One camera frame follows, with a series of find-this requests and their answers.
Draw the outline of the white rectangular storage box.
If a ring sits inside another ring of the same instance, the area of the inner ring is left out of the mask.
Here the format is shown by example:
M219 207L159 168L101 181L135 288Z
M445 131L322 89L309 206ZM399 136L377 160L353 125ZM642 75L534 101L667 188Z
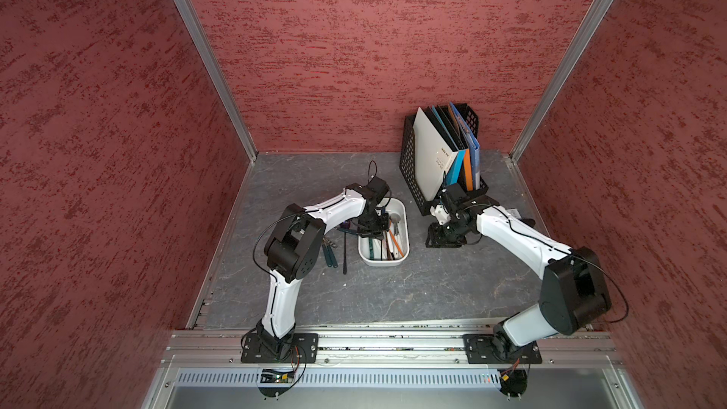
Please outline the white rectangular storage box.
M393 198L391 201L382 203L384 210L390 213L396 213L401 216L401 222L399 223L399 243L403 249L404 257L402 259L395 259L392 254L392 244L389 240L388 231L380 239L373 238L373 244L375 248L375 259L370 261L369 250L368 250L368 238L358 239L358 252L363 262L371 267L395 267L403 263L410 253L410 240L408 235L408 223L405 205L400 200Z

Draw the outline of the orange spoon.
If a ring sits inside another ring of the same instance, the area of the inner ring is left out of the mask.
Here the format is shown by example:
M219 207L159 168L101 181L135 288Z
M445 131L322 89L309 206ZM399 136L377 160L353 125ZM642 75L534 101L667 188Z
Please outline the orange spoon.
M395 256L395 259L402 259L404 257L404 253L403 253L403 249L399 245L397 236L394 234L394 232L392 230L389 230L388 233L389 233L389 240L392 244L392 254Z

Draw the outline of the steel spoon white handle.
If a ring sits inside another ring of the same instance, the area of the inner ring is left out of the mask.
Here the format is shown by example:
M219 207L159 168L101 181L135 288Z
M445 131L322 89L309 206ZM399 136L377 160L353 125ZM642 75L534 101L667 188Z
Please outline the steel spoon white handle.
M392 230L394 234L397 236L397 240L399 242L399 223L401 222L401 216L399 216L396 213L390 213L389 214L389 230Z

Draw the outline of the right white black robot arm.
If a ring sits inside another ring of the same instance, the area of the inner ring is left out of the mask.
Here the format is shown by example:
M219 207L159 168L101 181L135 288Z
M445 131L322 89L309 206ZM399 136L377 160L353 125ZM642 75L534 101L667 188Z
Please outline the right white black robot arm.
M501 206L471 202L460 208L438 204L426 245L458 247L470 232L493 240L540 279L538 302L494 328L495 342L509 353L555 334L570 335L612 308L598 256L541 234Z

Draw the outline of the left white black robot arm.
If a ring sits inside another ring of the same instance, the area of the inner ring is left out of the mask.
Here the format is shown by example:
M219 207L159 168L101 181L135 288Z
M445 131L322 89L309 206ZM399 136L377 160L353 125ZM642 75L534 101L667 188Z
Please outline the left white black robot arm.
M351 184L328 200L312 206L289 204L264 246L271 287L263 331L278 341L295 328L295 305L303 278L314 268L325 235L352 221L361 237L380 239L388 229L384 212L388 183L374 177Z

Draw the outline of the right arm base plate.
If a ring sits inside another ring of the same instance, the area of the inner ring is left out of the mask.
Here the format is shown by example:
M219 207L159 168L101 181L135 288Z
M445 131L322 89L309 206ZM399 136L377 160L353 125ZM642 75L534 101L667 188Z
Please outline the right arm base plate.
M465 334L464 351L470 365L541 365L540 349L536 342L515 346L503 335Z

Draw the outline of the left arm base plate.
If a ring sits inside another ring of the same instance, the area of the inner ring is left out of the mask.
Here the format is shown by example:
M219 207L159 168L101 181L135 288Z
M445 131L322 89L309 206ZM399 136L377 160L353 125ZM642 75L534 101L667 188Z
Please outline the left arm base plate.
M289 333L276 339L266 331L249 331L242 340L240 361L243 364L314 364L318 352L316 333Z

